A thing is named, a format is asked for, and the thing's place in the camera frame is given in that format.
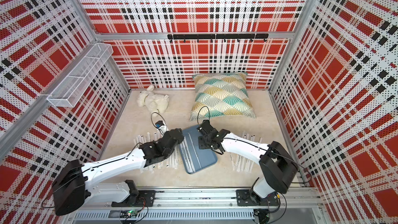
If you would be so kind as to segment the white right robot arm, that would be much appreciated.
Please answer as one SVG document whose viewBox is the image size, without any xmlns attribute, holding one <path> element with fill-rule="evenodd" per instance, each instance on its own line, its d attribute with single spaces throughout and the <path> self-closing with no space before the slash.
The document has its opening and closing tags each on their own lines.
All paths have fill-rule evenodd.
<svg viewBox="0 0 398 224">
<path fill-rule="evenodd" d="M 235 153 L 261 168 L 263 176 L 252 186 L 252 191 L 259 198 L 264 199 L 275 192 L 287 193 L 299 165 L 280 143 L 273 141 L 262 144 L 241 138 L 225 129 L 218 131 L 208 120 L 204 120 L 197 130 L 201 133 L 201 149 L 211 149 L 221 155 L 225 152 Z"/>
</svg>

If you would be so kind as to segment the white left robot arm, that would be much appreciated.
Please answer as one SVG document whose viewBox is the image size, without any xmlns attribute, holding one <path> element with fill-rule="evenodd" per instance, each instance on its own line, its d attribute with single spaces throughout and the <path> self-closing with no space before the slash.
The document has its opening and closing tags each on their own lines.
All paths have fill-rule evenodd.
<svg viewBox="0 0 398 224">
<path fill-rule="evenodd" d="M 68 162 L 52 183 L 55 214 L 64 216 L 78 210 L 93 196 L 89 190 L 107 179 L 168 159 L 183 140 L 182 129 L 172 129 L 157 141 L 109 159 L 85 164 L 78 160 Z"/>
</svg>

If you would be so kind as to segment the blue plastic storage tray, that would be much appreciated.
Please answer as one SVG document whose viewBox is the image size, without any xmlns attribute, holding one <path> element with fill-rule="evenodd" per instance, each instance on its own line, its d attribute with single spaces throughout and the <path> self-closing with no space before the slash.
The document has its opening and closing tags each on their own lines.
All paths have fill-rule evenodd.
<svg viewBox="0 0 398 224">
<path fill-rule="evenodd" d="M 194 125 L 182 131 L 184 139 L 186 139 L 187 141 L 189 153 L 193 161 L 194 170 L 195 170 L 194 173 L 202 171 L 208 167 L 211 167 L 215 165 L 218 161 L 216 153 L 213 152 L 211 149 L 199 149 L 198 138 L 199 136 L 201 136 L 201 133 L 197 130 L 198 127 L 199 127 L 198 125 Z"/>
</svg>

